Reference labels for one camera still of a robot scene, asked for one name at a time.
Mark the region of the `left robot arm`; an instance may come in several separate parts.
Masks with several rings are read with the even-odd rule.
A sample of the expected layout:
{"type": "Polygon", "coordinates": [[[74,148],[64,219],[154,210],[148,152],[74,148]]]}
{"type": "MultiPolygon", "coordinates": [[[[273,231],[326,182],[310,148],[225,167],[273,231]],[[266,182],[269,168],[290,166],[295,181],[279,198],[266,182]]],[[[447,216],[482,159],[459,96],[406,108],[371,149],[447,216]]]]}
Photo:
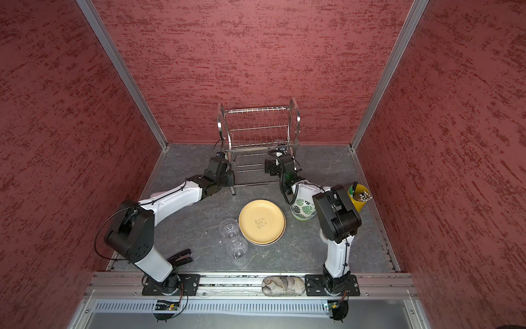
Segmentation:
{"type": "Polygon", "coordinates": [[[134,202],[126,200],[109,218],[104,242],[128,262],[138,267],[164,295],[171,295],[179,285],[177,267],[191,262],[191,251],[185,250],[170,259],[154,247],[156,226],[180,211],[225,187],[233,187],[234,172],[223,152],[210,158],[201,175],[194,175],[166,192],[134,202]]]}

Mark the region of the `chrome two-tier dish rack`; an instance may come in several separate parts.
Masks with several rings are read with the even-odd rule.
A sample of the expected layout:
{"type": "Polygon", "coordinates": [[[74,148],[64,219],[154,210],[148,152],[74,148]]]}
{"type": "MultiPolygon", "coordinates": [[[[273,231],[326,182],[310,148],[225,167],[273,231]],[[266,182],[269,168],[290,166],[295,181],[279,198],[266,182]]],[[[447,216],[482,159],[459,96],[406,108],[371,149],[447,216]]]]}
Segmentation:
{"type": "Polygon", "coordinates": [[[299,146],[301,115],[296,99],[280,106],[226,108],[218,106],[217,126],[221,151],[234,172],[233,195],[242,186],[278,183],[264,172],[267,152],[280,150],[294,158],[299,146]]]}

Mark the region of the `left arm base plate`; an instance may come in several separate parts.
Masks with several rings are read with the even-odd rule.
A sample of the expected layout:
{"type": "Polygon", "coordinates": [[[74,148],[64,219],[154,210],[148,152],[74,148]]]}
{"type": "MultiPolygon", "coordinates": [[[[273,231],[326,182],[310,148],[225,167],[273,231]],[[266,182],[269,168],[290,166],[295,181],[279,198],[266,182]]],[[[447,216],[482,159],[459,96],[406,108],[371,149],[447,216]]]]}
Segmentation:
{"type": "Polygon", "coordinates": [[[196,296],[201,276],[199,274],[171,274],[163,282],[144,275],[142,279],[143,296],[196,296]]]}

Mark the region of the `yellow bear plate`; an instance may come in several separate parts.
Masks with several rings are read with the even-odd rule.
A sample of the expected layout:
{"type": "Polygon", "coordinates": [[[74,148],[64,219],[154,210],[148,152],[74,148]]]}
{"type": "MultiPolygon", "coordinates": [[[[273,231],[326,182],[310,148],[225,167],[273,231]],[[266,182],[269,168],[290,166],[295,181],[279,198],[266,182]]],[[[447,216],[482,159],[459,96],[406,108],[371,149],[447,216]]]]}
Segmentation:
{"type": "Polygon", "coordinates": [[[242,208],[238,226],[250,243],[271,245],[283,236],[286,217],[276,204],[268,200],[254,200],[242,208]]]}

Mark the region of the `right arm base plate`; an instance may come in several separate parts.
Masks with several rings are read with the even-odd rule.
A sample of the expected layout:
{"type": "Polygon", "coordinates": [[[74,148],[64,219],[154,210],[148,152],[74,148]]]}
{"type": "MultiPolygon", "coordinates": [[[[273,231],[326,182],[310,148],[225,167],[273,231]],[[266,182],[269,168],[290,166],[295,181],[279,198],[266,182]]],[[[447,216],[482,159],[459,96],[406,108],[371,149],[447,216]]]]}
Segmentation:
{"type": "Polygon", "coordinates": [[[358,297],[361,295],[358,279],[350,273],[340,278],[332,278],[330,275],[306,275],[305,292],[310,297],[358,297]]]}

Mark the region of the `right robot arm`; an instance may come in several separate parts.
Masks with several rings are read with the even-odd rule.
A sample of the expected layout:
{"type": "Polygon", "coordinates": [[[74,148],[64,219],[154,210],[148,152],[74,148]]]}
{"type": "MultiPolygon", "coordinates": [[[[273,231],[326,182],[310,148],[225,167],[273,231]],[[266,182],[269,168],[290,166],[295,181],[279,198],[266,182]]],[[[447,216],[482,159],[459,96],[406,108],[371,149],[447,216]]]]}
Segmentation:
{"type": "Polygon", "coordinates": [[[295,158],[280,150],[267,152],[264,172],[279,178],[279,189],[291,212],[301,219],[316,217],[327,239],[323,266],[325,286],[336,289],[350,281],[351,244],[362,225],[361,216],[341,185],[317,185],[298,175],[295,158]]]}

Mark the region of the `green leaf pattern bowl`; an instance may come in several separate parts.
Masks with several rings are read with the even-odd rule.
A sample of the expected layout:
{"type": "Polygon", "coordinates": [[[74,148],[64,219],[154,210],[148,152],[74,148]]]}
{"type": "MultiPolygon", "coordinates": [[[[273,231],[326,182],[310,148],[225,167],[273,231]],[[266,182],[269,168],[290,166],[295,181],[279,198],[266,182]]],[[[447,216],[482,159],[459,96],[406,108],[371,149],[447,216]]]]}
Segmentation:
{"type": "Polygon", "coordinates": [[[314,204],[304,199],[296,199],[290,206],[290,211],[294,217],[300,218],[311,218],[316,215],[314,204]]]}

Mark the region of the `lime green bowl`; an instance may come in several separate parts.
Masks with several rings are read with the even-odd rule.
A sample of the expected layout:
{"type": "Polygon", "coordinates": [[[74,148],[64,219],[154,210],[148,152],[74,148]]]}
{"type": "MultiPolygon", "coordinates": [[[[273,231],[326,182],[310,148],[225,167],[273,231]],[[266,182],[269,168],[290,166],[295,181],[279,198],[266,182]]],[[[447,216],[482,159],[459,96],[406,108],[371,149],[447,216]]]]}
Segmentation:
{"type": "Polygon", "coordinates": [[[300,222],[307,222],[307,221],[310,221],[311,219],[313,219],[313,217],[311,218],[300,218],[300,217],[294,217],[296,220],[300,221],[300,222]]]}

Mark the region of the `clear drinking glass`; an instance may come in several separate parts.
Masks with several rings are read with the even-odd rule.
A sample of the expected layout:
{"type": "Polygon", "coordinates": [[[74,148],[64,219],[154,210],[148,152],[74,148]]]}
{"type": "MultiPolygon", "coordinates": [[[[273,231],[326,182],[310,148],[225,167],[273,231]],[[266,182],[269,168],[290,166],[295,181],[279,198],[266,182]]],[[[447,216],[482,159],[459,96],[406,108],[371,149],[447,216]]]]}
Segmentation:
{"type": "Polygon", "coordinates": [[[235,219],[225,219],[219,226],[219,233],[225,239],[238,237],[240,234],[238,221],[235,219]]]}
{"type": "Polygon", "coordinates": [[[248,251],[248,242],[243,237],[233,237],[227,242],[227,254],[233,259],[243,258],[248,251]]]}

